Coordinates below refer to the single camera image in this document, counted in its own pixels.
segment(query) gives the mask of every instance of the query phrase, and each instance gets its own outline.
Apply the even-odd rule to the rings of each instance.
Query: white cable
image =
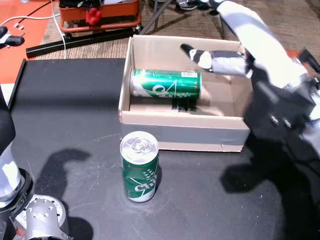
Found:
[[[63,42],[63,45],[64,45],[64,59],[67,59],[67,51],[66,51],[66,42],[65,42],[65,38],[64,38],[64,35],[62,33],[62,31],[60,30],[60,27],[57,23],[57,20],[56,20],[56,16],[55,16],[55,13],[54,13],[54,4],[51,0],[51,10],[52,10],[52,16],[53,16],[53,20],[54,20],[54,23],[56,25],[56,29],[58,30],[61,38],[62,38],[62,42]]]
[[[33,20],[43,20],[43,19],[52,19],[54,17],[60,16],[60,13],[55,16],[44,16],[44,17],[37,17],[37,16],[13,16],[5,20],[3,23],[0,24],[0,27],[2,25],[5,25],[7,22],[13,20],[13,19],[33,19]]]

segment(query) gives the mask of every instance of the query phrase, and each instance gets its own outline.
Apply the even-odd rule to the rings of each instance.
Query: can label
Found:
[[[143,97],[199,98],[201,84],[198,72],[135,69],[130,91]]]
[[[156,156],[151,162],[136,165],[122,157],[122,176],[124,190],[129,199],[135,202],[145,202],[155,193],[159,158]]]

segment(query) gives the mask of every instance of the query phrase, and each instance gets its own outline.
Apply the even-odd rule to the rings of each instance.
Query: open box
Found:
[[[129,39],[119,99],[121,138],[133,131],[154,135],[163,150],[240,152],[249,134],[243,113],[251,99],[251,80],[206,72],[180,49],[243,52],[236,41],[177,36],[134,35]],[[172,109],[172,99],[130,96],[133,69],[200,72],[201,97],[195,111]]]

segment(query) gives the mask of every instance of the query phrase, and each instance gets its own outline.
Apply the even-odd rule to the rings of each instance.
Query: table surface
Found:
[[[71,236],[281,240],[315,233],[310,180],[277,150],[266,154],[265,143],[258,154],[247,146],[241,153],[160,151],[154,197],[128,200],[119,151],[123,67],[124,59],[30,61],[15,92],[13,155],[36,179],[37,194],[62,200]]]

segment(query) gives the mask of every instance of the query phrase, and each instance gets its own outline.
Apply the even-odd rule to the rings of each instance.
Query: green can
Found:
[[[156,191],[159,162],[157,139],[145,131],[131,132],[122,139],[120,152],[126,196],[138,203],[148,201]]]
[[[130,93],[137,97],[199,98],[202,79],[199,72],[135,69]]]

